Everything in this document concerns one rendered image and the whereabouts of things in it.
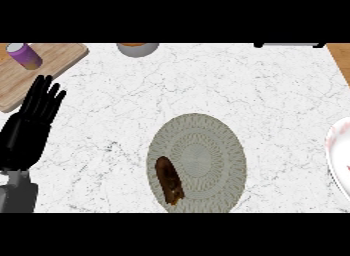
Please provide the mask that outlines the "white bowl with red print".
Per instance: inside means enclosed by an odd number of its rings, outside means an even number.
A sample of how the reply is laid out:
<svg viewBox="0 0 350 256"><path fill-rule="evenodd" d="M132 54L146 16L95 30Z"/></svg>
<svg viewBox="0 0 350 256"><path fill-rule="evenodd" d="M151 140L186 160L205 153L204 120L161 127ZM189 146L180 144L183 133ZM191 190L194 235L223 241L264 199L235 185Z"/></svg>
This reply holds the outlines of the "white bowl with red print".
<svg viewBox="0 0 350 256"><path fill-rule="evenodd" d="M325 151L334 181L350 202L350 117L340 119L331 126Z"/></svg>

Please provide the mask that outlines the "brown croissant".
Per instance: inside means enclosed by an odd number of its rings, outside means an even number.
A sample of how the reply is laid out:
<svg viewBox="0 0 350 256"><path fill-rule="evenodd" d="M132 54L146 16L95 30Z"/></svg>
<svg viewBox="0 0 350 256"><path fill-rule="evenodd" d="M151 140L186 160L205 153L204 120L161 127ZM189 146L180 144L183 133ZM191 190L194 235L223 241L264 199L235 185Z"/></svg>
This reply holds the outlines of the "brown croissant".
<svg viewBox="0 0 350 256"><path fill-rule="evenodd" d="M185 191L179 173L170 159L166 156L161 156L157 159L155 169L164 191L166 203L176 205L179 200L185 198Z"/></svg>

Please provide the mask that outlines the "round grey woven placemat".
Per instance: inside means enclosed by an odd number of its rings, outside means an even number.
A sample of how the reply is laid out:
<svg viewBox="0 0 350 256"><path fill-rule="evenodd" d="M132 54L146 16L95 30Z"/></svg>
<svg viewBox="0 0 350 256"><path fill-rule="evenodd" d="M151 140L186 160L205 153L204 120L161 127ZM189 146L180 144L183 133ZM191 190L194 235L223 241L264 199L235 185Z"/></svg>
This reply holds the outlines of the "round grey woven placemat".
<svg viewBox="0 0 350 256"><path fill-rule="evenodd" d="M155 164L166 156L176 168L185 198L171 205ZM247 158L229 126L199 113L173 118L158 130L146 157L152 193L170 213L228 213L236 206L247 182Z"/></svg>

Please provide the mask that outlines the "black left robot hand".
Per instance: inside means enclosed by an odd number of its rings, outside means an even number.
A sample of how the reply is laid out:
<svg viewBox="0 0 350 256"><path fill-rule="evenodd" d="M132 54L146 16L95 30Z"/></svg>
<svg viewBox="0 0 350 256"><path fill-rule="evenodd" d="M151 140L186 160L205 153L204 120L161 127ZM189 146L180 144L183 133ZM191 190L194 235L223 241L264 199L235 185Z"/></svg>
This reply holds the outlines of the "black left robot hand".
<svg viewBox="0 0 350 256"><path fill-rule="evenodd" d="M39 75L19 111L9 117L0 132L0 171L28 170L44 151L52 123L67 91Z"/></svg>

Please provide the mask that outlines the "purple can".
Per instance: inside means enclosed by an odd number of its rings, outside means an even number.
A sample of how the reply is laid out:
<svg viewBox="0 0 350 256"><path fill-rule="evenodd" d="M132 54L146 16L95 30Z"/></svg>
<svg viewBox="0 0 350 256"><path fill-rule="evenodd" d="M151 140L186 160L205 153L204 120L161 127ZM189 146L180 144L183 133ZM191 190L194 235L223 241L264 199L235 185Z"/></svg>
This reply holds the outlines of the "purple can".
<svg viewBox="0 0 350 256"><path fill-rule="evenodd" d="M27 70L36 70L43 64L43 59L27 43L10 43L6 51Z"/></svg>

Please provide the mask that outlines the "grey cup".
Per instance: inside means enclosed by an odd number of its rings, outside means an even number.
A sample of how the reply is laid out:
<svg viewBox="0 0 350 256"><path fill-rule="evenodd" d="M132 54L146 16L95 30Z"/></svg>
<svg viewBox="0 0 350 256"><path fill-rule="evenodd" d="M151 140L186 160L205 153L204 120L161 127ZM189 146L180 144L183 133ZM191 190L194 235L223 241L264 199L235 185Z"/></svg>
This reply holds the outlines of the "grey cup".
<svg viewBox="0 0 350 256"><path fill-rule="evenodd" d="M118 50L121 53L133 58L140 58L148 55L151 55L155 50L158 49L160 44L158 43L145 43L143 45L139 46L127 46L121 43L117 44Z"/></svg>

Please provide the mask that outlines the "wooden cutting board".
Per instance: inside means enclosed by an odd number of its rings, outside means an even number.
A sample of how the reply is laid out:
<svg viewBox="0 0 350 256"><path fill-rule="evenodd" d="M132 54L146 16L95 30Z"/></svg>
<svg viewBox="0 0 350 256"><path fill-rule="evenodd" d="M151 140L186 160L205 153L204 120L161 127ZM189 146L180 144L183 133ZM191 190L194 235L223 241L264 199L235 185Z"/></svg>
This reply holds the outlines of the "wooden cutting board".
<svg viewBox="0 0 350 256"><path fill-rule="evenodd" d="M34 43L31 48L43 58L43 65L27 70L13 58L0 63L0 111L9 113L24 102L39 75L58 78L89 54L83 43Z"/></svg>

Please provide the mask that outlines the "dark appliance with pale top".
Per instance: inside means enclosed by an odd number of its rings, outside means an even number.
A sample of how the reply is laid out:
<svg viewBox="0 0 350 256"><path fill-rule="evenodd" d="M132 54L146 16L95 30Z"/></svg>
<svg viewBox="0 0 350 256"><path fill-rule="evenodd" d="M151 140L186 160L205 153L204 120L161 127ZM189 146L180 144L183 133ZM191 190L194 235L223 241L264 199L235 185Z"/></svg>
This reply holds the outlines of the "dark appliance with pale top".
<svg viewBox="0 0 350 256"><path fill-rule="evenodd" d="M312 46L313 48L324 48L326 43L254 43L256 48L263 48L264 46Z"/></svg>

